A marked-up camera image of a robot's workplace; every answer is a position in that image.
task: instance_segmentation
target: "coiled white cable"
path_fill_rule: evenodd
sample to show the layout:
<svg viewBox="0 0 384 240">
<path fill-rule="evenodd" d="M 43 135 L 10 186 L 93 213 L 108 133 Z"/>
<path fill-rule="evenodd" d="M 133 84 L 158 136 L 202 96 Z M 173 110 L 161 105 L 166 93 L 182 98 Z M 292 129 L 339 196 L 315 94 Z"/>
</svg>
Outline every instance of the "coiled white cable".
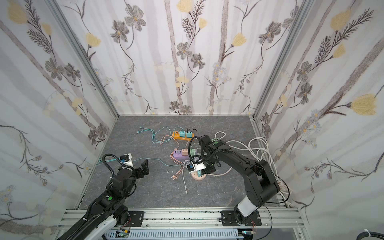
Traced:
<svg viewBox="0 0 384 240">
<path fill-rule="evenodd" d="M 223 133 L 224 136 L 226 136 L 226 133 L 225 132 L 222 132 L 222 131 L 219 131 L 217 133 L 215 133 L 215 137 L 217 138 L 217 134 L 218 133 Z M 251 148 L 251 143 L 253 140 L 260 140 L 264 145 L 265 147 L 258 147 L 258 148 Z M 263 138 L 263 137 L 255 137 L 255 138 L 252 138 L 249 142 L 248 142 L 248 146 L 246 146 L 245 144 L 243 144 L 242 142 L 239 142 L 237 140 L 229 140 L 227 141 L 226 143 L 229 143 L 229 142 L 237 142 L 241 145 L 243 145 L 245 147 L 245 149 L 243 148 L 238 148 L 238 147 L 235 147 L 235 146 L 232 146 L 232 145 L 229 145 L 230 147 L 234 148 L 234 149 L 238 149 L 238 150 L 248 150 L 251 155 L 257 160 L 257 161 L 261 161 L 261 160 L 265 160 L 266 162 L 269 162 L 269 166 L 271 167 L 272 169 L 272 172 L 274 172 L 276 175 L 278 175 L 277 173 L 277 168 L 276 168 L 276 165 L 275 165 L 275 162 L 273 161 L 273 158 L 272 158 L 272 155 L 270 154 L 269 152 L 269 147 L 268 147 L 268 141 Z M 268 159 L 264 159 L 264 155 L 267 154 L 269 155 L 269 161 Z M 213 175 L 213 174 L 210 174 L 210 175 L 213 175 L 213 176 L 222 176 L 222 175 L 225 175 L 227 174 L 232 168 L 230 168 L 227 172 L 223 173 L 223 174 L 218 174 L 218 175 Z M 283 200 L 286 199 L 286 197 L 284 196 L 284 194 L 288 194 L 288 192 L 286 191 L 283 191 L 282 189 L 286 190 L 286 186 L 285 184 L 280 181 L 280 179 L 278 177 L 275 176 L 275 179 L 277 180 L 277 183 L 279 184 L 279 187 L 280 187 L 280 191 L 279 193 L 282 195 L 283 197 Z M 287 204 L 287 207 L 292 207 L 292 203 L 290 202 L 286 202 Z"/>
</svg>

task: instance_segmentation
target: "red wire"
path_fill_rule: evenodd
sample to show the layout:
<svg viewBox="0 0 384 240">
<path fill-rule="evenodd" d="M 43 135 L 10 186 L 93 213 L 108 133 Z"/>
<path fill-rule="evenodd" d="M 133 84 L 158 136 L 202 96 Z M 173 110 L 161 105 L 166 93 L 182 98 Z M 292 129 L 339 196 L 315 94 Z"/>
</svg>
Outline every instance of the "red wire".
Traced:
<svg viewBox="0 0 384 240">
<path fill-rule="evenodd" d="M 122 226 L 121 228 L 125 227 L 131 221 L 131 219 L 132 218 L 130 218 L 129 221 L 126 224 L 124 224 L 124 226 Z"/>
</svg>

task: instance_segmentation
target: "metal mounting plate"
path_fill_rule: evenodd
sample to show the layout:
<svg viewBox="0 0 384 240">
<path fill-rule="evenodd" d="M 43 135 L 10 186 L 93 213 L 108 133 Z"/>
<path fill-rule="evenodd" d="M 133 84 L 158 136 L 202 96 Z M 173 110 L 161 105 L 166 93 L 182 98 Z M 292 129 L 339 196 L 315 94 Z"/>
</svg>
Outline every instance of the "metal mounting plate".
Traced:
<svg viewBox="0 0 384 240">
<path fill-rule="evenodd" d="M 221 219 L 222 219 L 223 227 L 238 227 L 238 226 L 241 226 L 240 224 L 238 224 L 236 222 L 235 211 L 221 211 Z M 250 217 L 246 221 L 245 226 L 252 226 L 251 220 L 253 220 L 253 222 L 256 224 L 256 226 L 261 226 L 262 225 L 262 221 L 261 221 L 260 214 L 259 214 L 258 211 L 254 211 L 250 215 Z"/>
<path fill-rule="evenodd" d="M 143 223 L 144 211 L 128 211 L 131 220 L 125 227 L 141 227 Z"/>
</svg>

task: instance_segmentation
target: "round cable holder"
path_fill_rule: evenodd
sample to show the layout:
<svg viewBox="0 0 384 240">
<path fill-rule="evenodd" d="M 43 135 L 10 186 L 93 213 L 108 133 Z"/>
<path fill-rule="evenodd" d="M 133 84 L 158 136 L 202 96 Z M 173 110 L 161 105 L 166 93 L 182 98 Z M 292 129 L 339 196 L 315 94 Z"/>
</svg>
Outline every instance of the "round cable holder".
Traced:
<svg viewBox="0 0 384 240">
<path fill-rule="evenodd" d="M 192 177 L 193 179 L 197 180 L 197 181 L 201 181 L 201 180 L 203 180 L 206 176 L 207 176 L 207 175 L 204 174 L 203 176 L 199 177 L 199 176 L 197 175 L 197 171 L 191 173 L 191 177 Z"/>
</svg>

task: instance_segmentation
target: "orange power strip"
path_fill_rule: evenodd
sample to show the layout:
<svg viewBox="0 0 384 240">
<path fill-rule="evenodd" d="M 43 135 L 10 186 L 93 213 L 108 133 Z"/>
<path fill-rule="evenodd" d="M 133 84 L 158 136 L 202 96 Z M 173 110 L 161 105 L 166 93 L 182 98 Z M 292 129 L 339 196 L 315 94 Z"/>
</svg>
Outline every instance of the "orange power strip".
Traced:
<svg viewBox="0 0 384 240">
<path fill-rule="evenodd" d="M 174 139 L 180 139 L 180 140 L 186 140 L 186 141 L 190 141 L 191 140 L 191 137 L 181 137 L 180 134 L 179 134 L 179 131 L 174 131 L 172 133 L 172 137 Z"/>
</svg>

